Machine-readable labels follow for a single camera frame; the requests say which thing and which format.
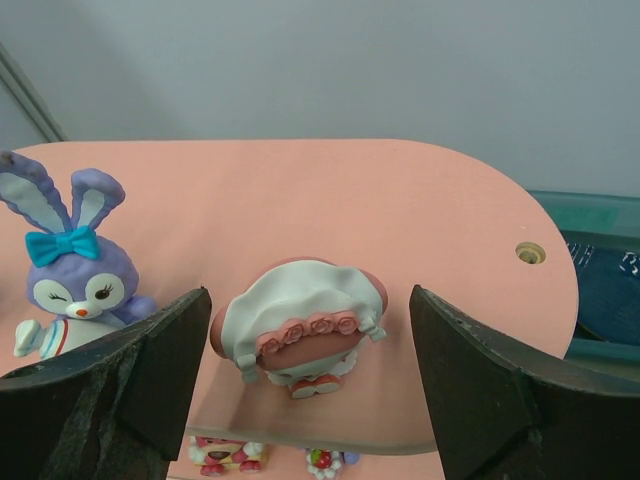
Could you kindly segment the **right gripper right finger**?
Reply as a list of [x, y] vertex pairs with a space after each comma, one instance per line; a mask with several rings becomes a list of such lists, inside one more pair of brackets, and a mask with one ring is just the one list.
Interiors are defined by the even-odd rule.
[[446, 478], [638, 478], [638, 382], [548, 355], [421, 286], [409, 309]]

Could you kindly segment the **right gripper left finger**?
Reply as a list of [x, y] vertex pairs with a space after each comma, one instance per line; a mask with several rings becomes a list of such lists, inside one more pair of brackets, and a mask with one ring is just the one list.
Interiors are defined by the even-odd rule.
[[153, 316], [1, 378], [4, 479], [164, 479], [179, 456], [212, 300]]

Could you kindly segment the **red strawberry cake toy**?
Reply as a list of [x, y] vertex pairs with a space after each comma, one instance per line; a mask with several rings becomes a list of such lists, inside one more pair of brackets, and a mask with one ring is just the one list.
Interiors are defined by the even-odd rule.
[[190, 436], [188, 453], [205, 477], [222, 476], [232, 470], [257, 473], [268, 461], [264, 443], [205, 436]]

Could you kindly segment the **purple bunny striped shirt toy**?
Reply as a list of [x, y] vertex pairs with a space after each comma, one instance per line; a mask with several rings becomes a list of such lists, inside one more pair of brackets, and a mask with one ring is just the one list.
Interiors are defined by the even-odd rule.
[[17, 357], [61, 355], [157, 310], [153, 298], [138, 294], [139, 274], [125, 250], [96, 232], [124, 201], [121, 184], [87, 168], [72, 174], [71, 195], [66, 207], [41, 163], [2, 152], [1, 200], [35, 228], [25, 236], [26, 296], [55, 317], [47, 326], [28, 319], [16, 327]]

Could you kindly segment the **purple long-ear bunny toy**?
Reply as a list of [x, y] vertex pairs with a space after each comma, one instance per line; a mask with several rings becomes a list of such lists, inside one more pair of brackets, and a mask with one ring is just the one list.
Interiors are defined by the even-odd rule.
[[346, 466], [355, 465], [360, 454], [348, 451], [306, 448], [305, 460], [308, 473], [317, 480], [339, 478]]

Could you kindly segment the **pink bonnet melody toy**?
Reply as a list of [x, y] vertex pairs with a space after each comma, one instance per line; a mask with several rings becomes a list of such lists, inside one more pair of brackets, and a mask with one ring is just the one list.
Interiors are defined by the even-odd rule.
[[305, 399], [341, 388], [363, 341], [385, 338], [387, 306], [387, 290], [370, 272], [314, 257], [285, 259], [218, 311], [210, 343], [245, 383], [264, 373]]

